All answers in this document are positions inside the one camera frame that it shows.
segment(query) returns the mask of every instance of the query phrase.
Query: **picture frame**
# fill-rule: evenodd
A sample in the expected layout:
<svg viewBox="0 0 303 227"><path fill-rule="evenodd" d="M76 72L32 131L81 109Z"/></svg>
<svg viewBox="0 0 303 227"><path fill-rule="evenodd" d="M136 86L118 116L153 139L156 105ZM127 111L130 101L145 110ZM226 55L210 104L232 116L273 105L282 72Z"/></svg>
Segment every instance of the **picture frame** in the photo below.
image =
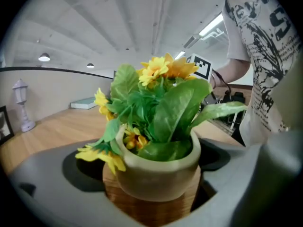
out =
<svg viewBox="0 0 303 227"><path fill-rule="evenodd" d="M0 107L0 145L14 136L6 106Z"/></svg>

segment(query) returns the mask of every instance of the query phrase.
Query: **white lamp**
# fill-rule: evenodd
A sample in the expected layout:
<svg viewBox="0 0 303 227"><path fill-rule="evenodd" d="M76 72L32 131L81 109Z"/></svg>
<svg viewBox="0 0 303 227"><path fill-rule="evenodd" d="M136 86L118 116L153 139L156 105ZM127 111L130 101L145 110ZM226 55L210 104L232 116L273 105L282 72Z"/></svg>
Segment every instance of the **white lamp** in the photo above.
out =
<svg viewBox="0 0 303 227"><path fill-rule="evenodd" d="M38 58L39 61L50 61L51 58L49 57L49 54L48 53L42 53L39 58Z"/></svg>
<svg viewBox="0 0 303 227"><path fill-rule="evenodd" d="M94 66L93 63L88 63L86 67L87 67L87 68L94 68L95 66Z"/></svg>
<svg viewBox="0 0 303 227"><path fill-rule="evenodd" d="M206 35L212 28L217 26L223 21L223 15L220 13L212 22L210 22L202 31L199 33L200 36Z"/></svg>
<svg viewBox="0 0 303 227"><path fill-rule="evenodd" d="M27 87L28 85L24 83L21 79L19 79L16 84L13 86L13 90L16 95L16 103L21 106L22 112L22 132L26 132L35 127L35 122L30 121L27 116L27 112L24 107L24 103L27 101Z"/></svg>
<svg viewBox="0 0 303 227"><path fill-rule="evenodd" d="M175 58L175 60L179 59L182 55L185 54L185 51L181 51Z"/></svg>

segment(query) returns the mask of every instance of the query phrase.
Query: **white box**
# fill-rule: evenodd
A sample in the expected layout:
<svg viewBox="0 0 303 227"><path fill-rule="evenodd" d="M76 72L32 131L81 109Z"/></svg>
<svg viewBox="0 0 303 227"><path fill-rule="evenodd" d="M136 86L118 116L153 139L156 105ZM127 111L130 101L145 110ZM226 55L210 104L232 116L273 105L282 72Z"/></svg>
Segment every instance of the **white box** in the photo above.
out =
<svg viewBox="0 0 303 227"><path fill-rule="evenodd" d="M212 63L209 60L203 58L200 55L191 54L190 56L187 57L186 62L187 63L194 62L196 64L196 66L199 67L199 69L196 72L194 72L193 74L197 78L201 78L201 79L204 79L209 82L210 76L212 74L212 68L213 68Z"/></svg>

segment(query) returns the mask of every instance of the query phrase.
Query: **green leaf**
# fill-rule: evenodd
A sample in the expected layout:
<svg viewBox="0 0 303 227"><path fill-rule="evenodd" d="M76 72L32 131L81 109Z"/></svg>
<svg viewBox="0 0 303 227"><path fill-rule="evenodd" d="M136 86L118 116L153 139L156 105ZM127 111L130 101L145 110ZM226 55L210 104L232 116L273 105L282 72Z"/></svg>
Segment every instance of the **green leaf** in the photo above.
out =
<svg viewBox="0 0 303 227"><path fill-rule="evenodd" d="M137 86L138 86L138 89L139 89L139 92L144 92L144 91L147 91L147 88L145 86L142 86L142 83L141 82L138 82L137 83Z"/></svg>
<svg viewBox="0 0 303 227"><path fill-rule="evenodd" d="M102 143L102 141L103 141L103 137L100 138L100 139L99 139L97 142L95 142L95 143L88 143L88 145L89 145L89 146L92 146L92 147L95 147L95 146L99 145L100 143Z"/></svg>
<svg viewBox="0 0 303 227"><path fill-rule="evenodd" d="M128 115L131 111L131 106L127 106L127 108L125 108L123 110L123 112L121 112L118 116L118 120L120 120L121 123L127 123L128 121Z"/></svg>
<svg viewBox="0 0 303 227"><path fill-rule="evenodd" d="M149 126L148 126L148 132L150 133L150 135L153 137L153 142L157 142L159 141L159 139L156 137L156 134L155 134L155 128L154 128L154 125L151 123Z"/></svg>
<svg viewBox="0 0 303 227"><path fill-rule="evenodd" d="M138 156L152 161L173 161L187 156L192 149L189 140L167 143L149 142L138 152Z"/></svg>
<svg viewBox="0 0 303 227"><path fill-rule="evenodd" d="M131 107L131 111L128 115L127 124L131 128L131 130L134 130L133 129L133 107Z"/></svg>
<svg viewBox="0 0 303 227"><path fill-rule="evenodd" d="M185 80L183 78L176 78L176 84L180 84L182 82L185 82Z"/></svg>
<svg viewBox="0 0 303 227"><path fill-rule="evenodd" d="M151 133L147 130L147 127L143 127L142 131L146 135L149 141L153 141L154 138L152 137Z"/></svg>
<svg viewBox="0 0 303 227"><path fill-rule="evenodd" d="M141 101L136 105L136 114L140 120L145 121L144 109Z"/></svg>
<svg viewBox="0 0 303 227"><path fill-rule="evenodd" d="M120 66L110 86L111 98L126 101L132 91L138 90L138 80L138 73L131 65Z"/></svg>
<svg viewBox="0 0 303 227"><path fill-rule="evenodd" d="M120 121L118 119L112 119L107 122L105 132L103 135L104 142L110 142L113 140L120 128Z"/></svg>
<svg viewBox="0 0 303 227"><path fill-rule="evenodd" d="M175 83L174 79L165 78L163 83L163 87L165 88L165 91L169 91L171 88L173 88L174 83Z"/></svg>
<svg viewBox="0 0 303 227"><path fill-rule="evenodd" d="M106 104L106 107L109 111L120 114L127 107L127 104L120 99L113 98L111 104Z"/></svg>
<svg viewBox="0 0 303 227"><path fill-rule="evenodd" d="M164 84L164 78L161 77L160 83L154 88L154 93L157 98L162 98L165 94L165 89L163 87L163 84Z"/></svg>
<svg viewBox="0 0 303 227"><path fill-rule="evenodd" d="M210 92L210 84L202 79L188 80L171 88L156 106L152 121L154 137L163 143L187 139L186 129Z"/></svg>
<svg viewBox="0 0 303 227"><path fill-rule="evenodd" d="M246 110L247 106L240 102L229 102L225 104L210 104L207 105L202 112L192 121L189 126L189 131L202 123L205 120L216 119L230 114L235 114Z"/></svg>
<svg viewBox="0 0 303 227"><path fill-rule="evenodd" d="M128 105L134 105L142 98L142 94L139 91L133 91L127 98Z"/></svg>
<svg viewBox="0 0 303 227"><path fill-rule="evenodd" d="M122 155L122 152L121 152L121 150L120 150L119 144L118 144L118 142L116 141L116 139L113 139L113 140L110 142L110 147L111 147L111 149L113 150L113 152L115 152L117 155L119 155L119 156Z"/></svg>
<svg viewBox="0 0 303 227"><path fill-rule="evenodd" d="M98 153L102 152L103 150L108 154L109 151L111 151L110 145L105 142L101 142L98 145L95 145L92 150L97 150Z"/></svg>
<svg viewBox="0 0 303 227"><path fill-rule="evenodd" d="M155 117L156 107L159 104L158 101L151 101L143 105L145 119L148 124L151 124Z"/></svg>

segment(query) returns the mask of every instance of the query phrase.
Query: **wall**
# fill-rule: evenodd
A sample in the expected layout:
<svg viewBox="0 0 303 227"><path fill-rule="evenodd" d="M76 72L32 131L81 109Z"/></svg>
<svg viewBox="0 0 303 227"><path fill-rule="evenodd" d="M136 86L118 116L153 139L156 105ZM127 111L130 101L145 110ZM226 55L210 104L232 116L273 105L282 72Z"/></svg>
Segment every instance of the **wall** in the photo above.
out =
<svg viewBox="0 0 303 227"><path fill-rule="evenodd" d="M108 78L113 78L114 77L114 70L110 69L104 69L104 70L93 70L90 72L91 74L96 74Z"/></svg>
<svg viewBox="0 0 303 227"><path fill-rule="evenodd" d="M6 105L13 131L21 126L20 107L11 89L21 78L28 84L25 107L28 117L38 121L67 109L75 100L92 97L100 87L109 92L112 79L64 71L13 70L0 72L0 106Z"/></svg>

